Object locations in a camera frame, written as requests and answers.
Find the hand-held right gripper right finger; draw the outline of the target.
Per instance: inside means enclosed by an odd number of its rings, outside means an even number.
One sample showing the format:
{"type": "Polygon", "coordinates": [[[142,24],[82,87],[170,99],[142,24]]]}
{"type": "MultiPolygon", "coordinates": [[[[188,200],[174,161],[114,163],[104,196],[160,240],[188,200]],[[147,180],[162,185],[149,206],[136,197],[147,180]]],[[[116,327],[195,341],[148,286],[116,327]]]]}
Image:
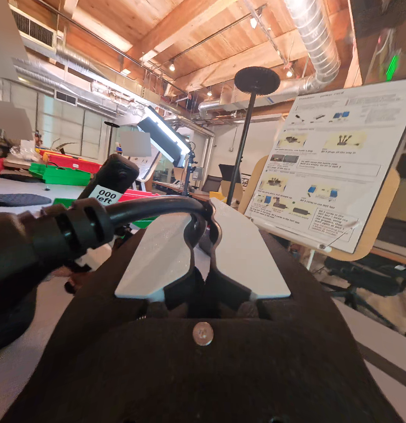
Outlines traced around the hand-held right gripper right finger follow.
{"type": "Polygon", "coordinates": [[[246,216],[211,198],[211,251],[215,291],[222,302],[289,298],[285,280],[258,227],[246,216]]]}

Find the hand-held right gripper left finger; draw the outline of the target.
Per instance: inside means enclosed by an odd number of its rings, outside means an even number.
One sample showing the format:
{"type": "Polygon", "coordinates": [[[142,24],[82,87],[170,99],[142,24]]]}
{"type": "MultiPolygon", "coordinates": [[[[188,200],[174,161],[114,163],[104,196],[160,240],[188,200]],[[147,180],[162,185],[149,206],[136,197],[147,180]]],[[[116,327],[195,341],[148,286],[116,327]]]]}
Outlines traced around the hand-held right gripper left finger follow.
{"type": "Polygon", "coordinates": [[[157,217],[145,231],[115,296],[148,302],[186,302],[195,290],[194,248],[206,229],[196,215],[157,217]]]}

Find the black power plug with cord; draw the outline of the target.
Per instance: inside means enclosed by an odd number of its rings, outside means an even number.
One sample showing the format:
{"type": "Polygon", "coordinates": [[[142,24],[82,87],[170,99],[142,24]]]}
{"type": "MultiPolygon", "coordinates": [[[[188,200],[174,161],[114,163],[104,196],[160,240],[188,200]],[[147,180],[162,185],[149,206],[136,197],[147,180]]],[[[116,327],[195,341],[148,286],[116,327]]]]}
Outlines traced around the black power plug with cord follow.
{"type": "Polygon", "coordinates": [[[107,206],[95,198],[80,199],[68,209],[58,204],[44,208],[39,217],[0,213],[0,350],[29,328],[37,286],[53,270],[109,243],[117,228],[165,214],[192,217],[186,240],[195,246],[211,211],[195,199],[169,195],[107,206]]]}

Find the red plastic bin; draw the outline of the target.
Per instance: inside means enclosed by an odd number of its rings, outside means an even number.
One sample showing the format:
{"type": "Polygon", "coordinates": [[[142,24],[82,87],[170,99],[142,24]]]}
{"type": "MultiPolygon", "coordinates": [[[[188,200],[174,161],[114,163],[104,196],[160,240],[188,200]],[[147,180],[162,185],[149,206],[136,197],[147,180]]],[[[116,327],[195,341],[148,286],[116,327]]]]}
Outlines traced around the red plastic bin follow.
{"type": "Polygon", "coordinates": [[[118,200],[119,203],[129,201],[129,200],[138,200],[138,199],[148,199],[148,198],[156,198],[160,195],[158,193],[150,193],[150,192],[144,192],[134,189],[127,189],[125,193],[121,196],[121,198],[118,200]]]}
{"type": "Polygon", "coordinates": [[[73,170],[80,170],[87,173],[97,173],[101,166],[98,163],[87,161],[81,158],[74,158],[73,156],[54,154],[51,152],[45,152],[42,159],[47,164],[57,165],[59,167],[67,167],[73,170]]]}

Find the black pole stand with disc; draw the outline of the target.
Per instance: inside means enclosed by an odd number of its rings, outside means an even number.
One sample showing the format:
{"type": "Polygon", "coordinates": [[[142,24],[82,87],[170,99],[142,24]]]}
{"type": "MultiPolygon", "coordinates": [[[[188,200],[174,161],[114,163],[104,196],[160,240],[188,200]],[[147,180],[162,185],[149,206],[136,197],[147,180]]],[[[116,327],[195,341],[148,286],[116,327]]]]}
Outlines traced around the black pole stand with disc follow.
{"type": "Polygon", "coordinates": [[[267,96],[274,93],[280,86],[280,77],[275,71],[271,69],[260,66],[251,66],[237,72],[234,77],[234,84],[239,91],[243,93],[249,93],[250,99],[226,201],[226,204],[229,206],[232,203],[235,185],[239,177],[239,168],[242,161],[242,155],[256,97],[267,96]]]}
{"type": "Polygon", "coordinates": [[[109,157],[111,155],[111,147],[112,147],[112,136],[113,136],[113,129],[114,128],[119,128],[120,126],[114,122],[110,122],[110,121],[104,121],[104,124],[110,128],[109,129],[109,140],[108,140],[108,145],[107,145],[107,157],[109,157]]]}

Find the studio light panel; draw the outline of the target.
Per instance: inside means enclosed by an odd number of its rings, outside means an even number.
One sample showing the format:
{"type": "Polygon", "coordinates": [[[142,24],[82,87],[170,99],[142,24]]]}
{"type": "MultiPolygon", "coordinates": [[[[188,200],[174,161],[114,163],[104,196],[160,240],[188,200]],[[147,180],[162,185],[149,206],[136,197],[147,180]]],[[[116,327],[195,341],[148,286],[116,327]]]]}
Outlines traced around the studio light panel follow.
{"type": "Polygon", "coordinates": [[[186,159],[192,149],[190,143],[174,129],[151,106],[144,108],[144,116],[137,124],[141,132],[150,134],[151,144],[156,147],[174,167],[186,167],[186,159]]]}

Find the white board stand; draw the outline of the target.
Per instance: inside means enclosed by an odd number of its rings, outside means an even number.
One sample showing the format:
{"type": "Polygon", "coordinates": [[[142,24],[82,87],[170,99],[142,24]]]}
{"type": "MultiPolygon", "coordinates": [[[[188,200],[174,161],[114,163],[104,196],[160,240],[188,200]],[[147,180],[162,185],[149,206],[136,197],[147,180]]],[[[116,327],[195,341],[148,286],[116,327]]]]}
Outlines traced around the white board stand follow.
{"type": "Polygon", "coordinates": [[[302,264],[309,271],[311,269],[311,265],[313,263],[313,259],[314,259],[316,252],[317,252],[316,249],[312,249],[312,248],[308,248],[308,247],[306,247],[304,249],[304,253],[303,253],[303,256],[302,256],[302,264]]]}

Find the black light tripod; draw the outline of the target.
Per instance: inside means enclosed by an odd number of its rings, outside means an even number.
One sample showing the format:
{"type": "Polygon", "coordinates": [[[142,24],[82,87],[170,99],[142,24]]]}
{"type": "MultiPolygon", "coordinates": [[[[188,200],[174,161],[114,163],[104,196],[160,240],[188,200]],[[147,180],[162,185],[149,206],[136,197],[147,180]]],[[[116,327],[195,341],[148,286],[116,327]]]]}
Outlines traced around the black light tripod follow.
{"type": "Polygon", "coordinates": [[[191,174],[195,171],[195,165],[198,164],[198,162],[195,160],[195,152],[192,148],[192,145],[190,144],[191,150],[189,152],[189,157],[188,157],[188,161],[187,161],[187,166],[186,166],[186,177],[185,177],[185,182],[184,182],[184,187],[183,187],[183,191],[181,193],[181,196],[183,197],[189,197],[189,184],[190,184],[190,177],[191,174]]]}

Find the black oval pad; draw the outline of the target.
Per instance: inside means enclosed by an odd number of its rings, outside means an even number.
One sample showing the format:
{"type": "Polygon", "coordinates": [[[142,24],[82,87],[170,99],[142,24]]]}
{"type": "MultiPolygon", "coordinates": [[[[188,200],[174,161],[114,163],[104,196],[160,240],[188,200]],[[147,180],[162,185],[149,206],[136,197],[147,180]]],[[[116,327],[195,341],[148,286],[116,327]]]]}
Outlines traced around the black oval pad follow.
{"type": "Polygon", "coordinates": [[[0,194],[0,207],[25,207],[51,204],[52,199],[36,194],[0,194]]]}

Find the black office chair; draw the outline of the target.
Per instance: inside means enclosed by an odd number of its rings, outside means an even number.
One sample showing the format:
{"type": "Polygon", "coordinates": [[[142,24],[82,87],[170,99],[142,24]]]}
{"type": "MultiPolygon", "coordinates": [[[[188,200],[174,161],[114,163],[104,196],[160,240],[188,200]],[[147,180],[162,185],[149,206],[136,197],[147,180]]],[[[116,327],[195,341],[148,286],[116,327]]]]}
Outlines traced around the black office chair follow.
{"type": "Polygon", "coordinates": [[[382,299],[402,294],[406,290],[406,265],[370,253],[353,262],[327,257],[321,270],[326,270],[327,276],[336,277],[347,283],[346,287],[341,287],[321,281],[321,285],[331,297],[342,299],[344,305],[358,312],[365,311],[376,321],[398,331],[397,326],[375,309],[359,292],[364,290],[382,299]]]}

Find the printed instruction sheet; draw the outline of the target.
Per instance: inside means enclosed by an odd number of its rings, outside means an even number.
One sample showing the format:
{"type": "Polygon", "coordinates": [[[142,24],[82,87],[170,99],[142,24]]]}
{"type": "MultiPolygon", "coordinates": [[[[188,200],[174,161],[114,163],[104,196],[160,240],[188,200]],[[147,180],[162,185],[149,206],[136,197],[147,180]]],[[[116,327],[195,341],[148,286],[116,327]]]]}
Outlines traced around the printed instruction sheet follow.
{"type": "Polygon", "coordinates": [[[406,80],[299,96],[245,215],[354,253],[406,131],[406,80]]]}

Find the wooden instruction board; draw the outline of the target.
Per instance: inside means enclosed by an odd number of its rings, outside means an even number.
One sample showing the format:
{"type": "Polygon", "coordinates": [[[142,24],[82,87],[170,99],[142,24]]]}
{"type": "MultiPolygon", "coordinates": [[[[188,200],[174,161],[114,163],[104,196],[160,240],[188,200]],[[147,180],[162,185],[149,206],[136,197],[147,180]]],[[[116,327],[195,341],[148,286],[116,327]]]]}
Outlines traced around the wooden instruction board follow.
{"type": "MultiPolygon", "coordinates": [[[[246,191],[243,194],[242,200],[238,207],[238,212],[245,214],[249,204],[252,202],[254,191],[257,187],[259,178],[263,172],[264,166],[269,159],[269,155],[263,156],[255,165],[251,177],[249,179],[246,191]]],[[[358,246],[356,247],[353,254],[338,250],[333,247],[327,247],[322,250],[319,247],[314,247],[314,244],[299,235],[288,233],[283,230],[266,229],[268,233],[278,235],[282,238],[290,240],[292,243],[309,248],[314,252],[321,253],[326,256],[333,257],[341,261],[355,261],[365,257],[370,253],[373,248],[374,242],[376,241],[377,235],[383,225],[388,210],[393,202],[395,194],[400,185],[400,175],[396,169],[391,168],[384,181],[381,191],[376,200],[375,206],[372,209],[369,219],[364,227],[363,234],[360,237],[358,246]]]]}

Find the white vent grille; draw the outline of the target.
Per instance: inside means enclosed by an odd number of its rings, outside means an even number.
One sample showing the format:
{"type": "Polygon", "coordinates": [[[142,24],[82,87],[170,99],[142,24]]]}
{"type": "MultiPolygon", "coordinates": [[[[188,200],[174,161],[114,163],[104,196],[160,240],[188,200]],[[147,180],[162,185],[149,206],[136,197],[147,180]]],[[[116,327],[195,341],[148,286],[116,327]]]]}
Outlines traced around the white vent grille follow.
{"type": "Polygon", "coordinates": [[[49,50],[56,51],[56,30],[27,15],[25,12],[13,5],[9,5],[9,8],[14,17],[17,29],[23,38],[34,41],[49,50]]]}

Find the silver air duct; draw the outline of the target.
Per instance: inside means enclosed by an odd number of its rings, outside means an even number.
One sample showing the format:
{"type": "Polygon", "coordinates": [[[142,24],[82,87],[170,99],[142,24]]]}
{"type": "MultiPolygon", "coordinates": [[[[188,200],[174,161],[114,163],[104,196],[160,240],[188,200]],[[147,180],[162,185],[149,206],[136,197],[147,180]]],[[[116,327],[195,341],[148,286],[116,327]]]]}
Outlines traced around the silver air duct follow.
{"type": "Polygon", "coordinates": [[[311,76],[281,83],[280,93],[295,98],[327,87],[338,76],[341,61],[322,1],[286,0],[285,4],[315,70],[311,76]]]}

